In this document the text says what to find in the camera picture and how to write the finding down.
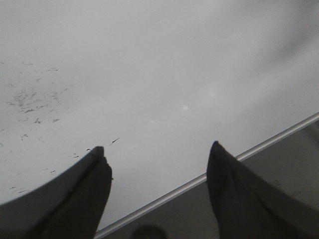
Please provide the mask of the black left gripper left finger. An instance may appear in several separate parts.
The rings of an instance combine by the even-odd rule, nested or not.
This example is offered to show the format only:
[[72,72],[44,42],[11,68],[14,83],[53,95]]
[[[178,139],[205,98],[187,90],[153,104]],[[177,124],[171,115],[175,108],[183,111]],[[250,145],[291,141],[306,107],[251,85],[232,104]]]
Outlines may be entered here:
[[107,203],[112,169],[97,146],[58,177],[0,206],[2,239],[92,239]]

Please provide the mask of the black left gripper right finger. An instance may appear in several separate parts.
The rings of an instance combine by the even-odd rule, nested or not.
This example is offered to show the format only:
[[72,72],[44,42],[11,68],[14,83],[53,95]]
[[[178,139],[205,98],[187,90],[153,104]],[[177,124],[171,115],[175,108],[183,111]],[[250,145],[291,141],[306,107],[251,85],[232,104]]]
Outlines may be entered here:
[[267,183],[218,142],[207,169],[222,239],[317,239],[319,212]]

